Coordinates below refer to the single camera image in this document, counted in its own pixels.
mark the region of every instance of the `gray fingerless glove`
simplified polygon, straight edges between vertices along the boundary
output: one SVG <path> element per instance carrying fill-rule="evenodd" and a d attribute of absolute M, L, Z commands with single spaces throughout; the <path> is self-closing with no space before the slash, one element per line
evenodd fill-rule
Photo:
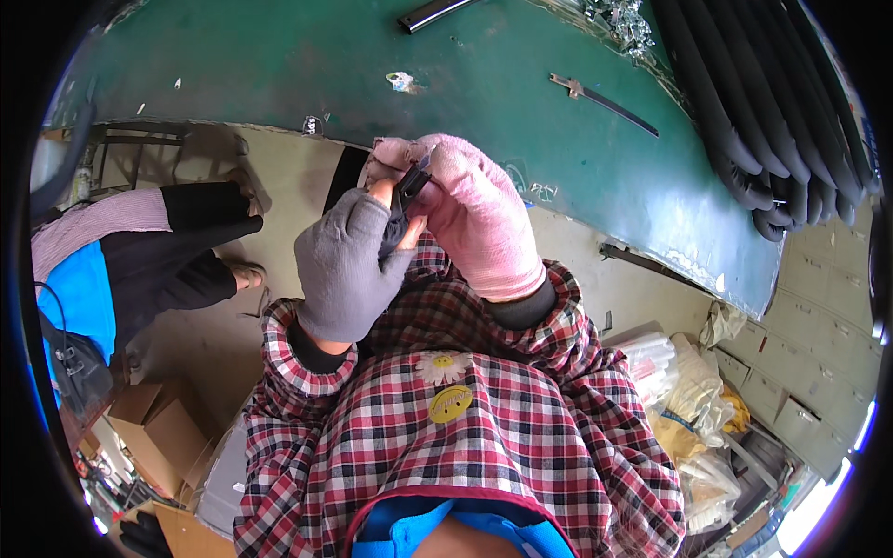
<path fill-rule="evenodd" d="M 394 299 L 415 249 L 395 250 L 379 263 L 391 211 L 365 190 L 349 190 L 295 241 L 305 300 L 297 321 L 327 341 L 353 343 Z"/>

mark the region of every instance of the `yellow smiley badge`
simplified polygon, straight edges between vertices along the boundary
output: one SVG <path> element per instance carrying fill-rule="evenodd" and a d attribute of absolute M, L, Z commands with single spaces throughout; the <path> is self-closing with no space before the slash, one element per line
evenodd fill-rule
<path fill-rule="evenodd" d="M 465 412 L 473 399 L 467 386 L 450 386 L 434 396 L 428 407 L 428 417 L 436 424 L 447 424 Z"/>

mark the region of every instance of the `green workbench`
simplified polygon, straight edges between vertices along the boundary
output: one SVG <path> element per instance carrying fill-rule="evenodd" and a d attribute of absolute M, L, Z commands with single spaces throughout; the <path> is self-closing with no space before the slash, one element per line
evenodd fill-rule
<path fill-rule="evenodd" d="M 757 316 L 780 245 L 711 172 L 676 100 L 606 41 L 523 0 L 483 0 L 406 35 L 424 0 L 151 0 L 85 42 L 52 113 L 71 124 L 96 77 L 99 121 L 248 123 L 376 136 L 446 132 L 509 169 L 522 195 L 637 248 Z M 647 6 L 643 15 L 654 21 Z M 666 61 L 659 34 L 653 47 Z M 397 91 L 387 75 L 413 77 Z M 549 81 L 578 79 L 660 138 Z"/>

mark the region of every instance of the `sandal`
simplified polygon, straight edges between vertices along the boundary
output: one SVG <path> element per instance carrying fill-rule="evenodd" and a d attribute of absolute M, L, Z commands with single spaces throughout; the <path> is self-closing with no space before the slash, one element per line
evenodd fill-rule
<path fill-rule="evenodd" d="M 256 263 L 227 263 L 227 267 L 234 271 L 241 271 L 248 279 L 248 286 L 245 288 L 261 287 L 267 282 L 267 271 Z"/>
<path fill-rule="evenodd" d="M 248 200 L 248 217 L 260 215 L 263 217 L 263 208 L 260 200 L 257 199 L 255 185 L 248 175 L 248 171 L 242 167 L 236 167 L 226 173 L 227 182 L 235 182 L 238 184 L 238 192 Z"/>

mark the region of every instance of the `pink glove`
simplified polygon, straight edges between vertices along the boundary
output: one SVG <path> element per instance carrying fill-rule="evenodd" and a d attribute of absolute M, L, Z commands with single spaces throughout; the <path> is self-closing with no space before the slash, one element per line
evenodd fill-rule
<path fill-rule="evenodd" d="M 409 216 L 428 215 L 428 230 L 481 298 L 532 295 L 546 280 L 524 202 L 508 175 L 460 137 L 432 134 L 409 142 L 376 138 L 368 182 L 399 180 L 432 147 L 431 182 Z"/>

